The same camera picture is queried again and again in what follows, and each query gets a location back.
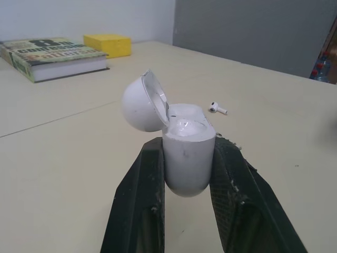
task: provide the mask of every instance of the white table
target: white table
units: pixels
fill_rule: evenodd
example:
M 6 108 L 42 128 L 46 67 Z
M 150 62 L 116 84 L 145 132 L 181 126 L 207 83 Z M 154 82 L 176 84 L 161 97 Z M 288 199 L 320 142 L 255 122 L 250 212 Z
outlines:
M 216 131 L 242 146 L 307 250 L 335 252 L 335 85 L 157 42 L 108 63 L 32 84 L 0 59 L 0 252 L 100 251 L 118 184 L 161 135 L 132 129 L 120 113 L 124 88 L 147 68 L 169 102 L 227 108 L 206 114 Z M 222 252 L 208 188 L 188 199 L 166 189 L 165 201 L 166 252 Z

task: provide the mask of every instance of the yellow sponge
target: yellow sponge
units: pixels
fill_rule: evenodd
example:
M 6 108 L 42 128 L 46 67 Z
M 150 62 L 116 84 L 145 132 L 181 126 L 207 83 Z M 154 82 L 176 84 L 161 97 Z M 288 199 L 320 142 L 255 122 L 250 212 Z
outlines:
M 107 58 L 131 55 L 131 38 L 117 34 L 84 35 L 84 44 L 107 53 Z

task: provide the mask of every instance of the book cover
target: book cover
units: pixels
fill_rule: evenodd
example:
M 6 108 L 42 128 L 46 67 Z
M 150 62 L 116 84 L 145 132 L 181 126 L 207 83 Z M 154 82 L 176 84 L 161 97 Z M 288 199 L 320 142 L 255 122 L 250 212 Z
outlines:
M 103 55 L 106 53 L 66 38 L 6 41 L 0 44 L 0 56 L 32 82 L 32 66 Z

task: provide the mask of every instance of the white earbud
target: white earbud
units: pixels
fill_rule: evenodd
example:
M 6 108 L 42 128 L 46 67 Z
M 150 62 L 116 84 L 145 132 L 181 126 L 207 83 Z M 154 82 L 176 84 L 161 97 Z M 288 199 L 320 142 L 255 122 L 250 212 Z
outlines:
M 209 111 L 212 113 L 221 112 L 227 115 L 227 110 L 219 107 L 219 105 L 216 102 L 212 102 L 212 104 L 210 105 Z

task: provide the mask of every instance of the earbud stem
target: earbud stem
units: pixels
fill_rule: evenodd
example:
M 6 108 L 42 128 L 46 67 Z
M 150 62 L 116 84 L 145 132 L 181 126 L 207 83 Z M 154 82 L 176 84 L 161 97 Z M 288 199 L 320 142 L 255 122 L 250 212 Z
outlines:
M 225 114 L 225 115 L 227 115 L 227 110 L 226 110 L 226 109 L 222 109 L 222 108 L 218 107 L 218 108 L 217 108 L 217 111 L 218 111 L 218 112 L 221 112 L 221 113 L 223 113 L 223 114 Z

